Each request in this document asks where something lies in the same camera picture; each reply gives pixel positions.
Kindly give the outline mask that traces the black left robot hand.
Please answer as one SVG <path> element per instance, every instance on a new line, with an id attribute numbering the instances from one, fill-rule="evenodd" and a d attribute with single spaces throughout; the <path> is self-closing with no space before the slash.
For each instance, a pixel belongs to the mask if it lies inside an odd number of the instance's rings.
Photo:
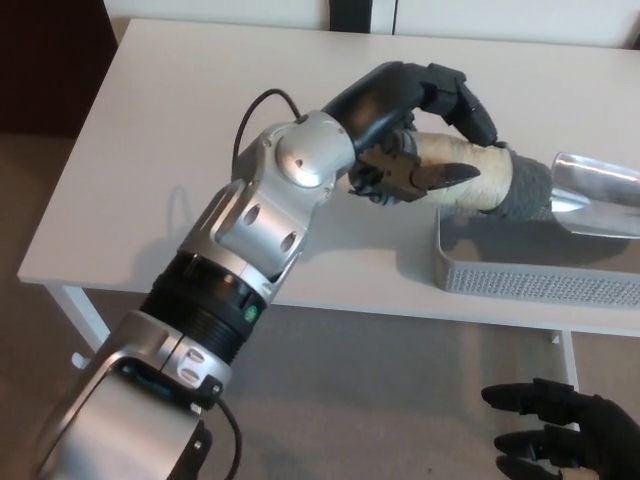
<path id="1" fill-rule="evenodd" d="M 344 127 L 355 149 L 348 171 L 351 194 L 379 204 L 410 203 L 480 175 L 477 167 L 460 161 L 423 163 L 409 145 L 416 109 L 440 116 L 473 145 L 487 147 L 498 140 L 493 120 L 466 86 L 463 72 L 434 63 L 384 63 L 323 108 Z"/>

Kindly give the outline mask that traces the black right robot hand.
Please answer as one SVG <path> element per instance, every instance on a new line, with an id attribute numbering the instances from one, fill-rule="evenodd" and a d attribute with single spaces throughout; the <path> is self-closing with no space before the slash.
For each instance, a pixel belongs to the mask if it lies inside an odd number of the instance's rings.
<path id="1" fill-rule="evenodd" d="M 639 424 L 617 403 L 535 378 L 481 391 L 492 408 L 534 415 L 540 430 L 499 435 L 498 470 L 509 479 L 637 479 Z"/>

